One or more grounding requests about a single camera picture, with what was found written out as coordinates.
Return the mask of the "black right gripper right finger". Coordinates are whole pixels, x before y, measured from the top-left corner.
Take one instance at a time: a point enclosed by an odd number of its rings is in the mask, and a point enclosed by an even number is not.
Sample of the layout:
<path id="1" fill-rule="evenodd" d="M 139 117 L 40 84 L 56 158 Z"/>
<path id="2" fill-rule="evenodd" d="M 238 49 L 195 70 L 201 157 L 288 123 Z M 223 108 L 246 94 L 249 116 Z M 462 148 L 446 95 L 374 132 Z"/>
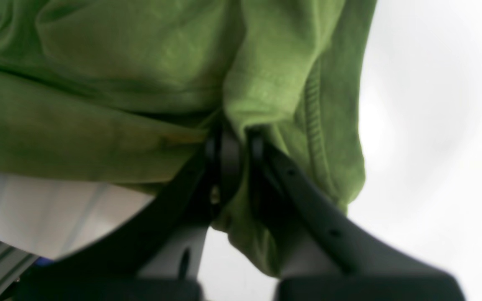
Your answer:
<path id="1" fill-rule="evenodd" d="M 283 152 L 247 134 L 249 192 L 279 263 L 276 301 L 463 301 L 453 276 L 377 240 Z"/>

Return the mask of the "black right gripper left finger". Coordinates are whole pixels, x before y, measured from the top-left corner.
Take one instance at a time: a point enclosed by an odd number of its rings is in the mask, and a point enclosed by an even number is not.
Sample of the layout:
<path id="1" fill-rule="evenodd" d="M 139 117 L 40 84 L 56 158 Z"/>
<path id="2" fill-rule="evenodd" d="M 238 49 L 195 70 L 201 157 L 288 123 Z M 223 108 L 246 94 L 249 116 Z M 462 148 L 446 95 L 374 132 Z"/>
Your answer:
<path id="1" fill-rule="evenodd" d="M 206 234 L 241 173 L 241 145 L 220 125 L 155 200 L 107 236 L 23 278 L 14 300 L 202 301 L 196 278 Z"/>

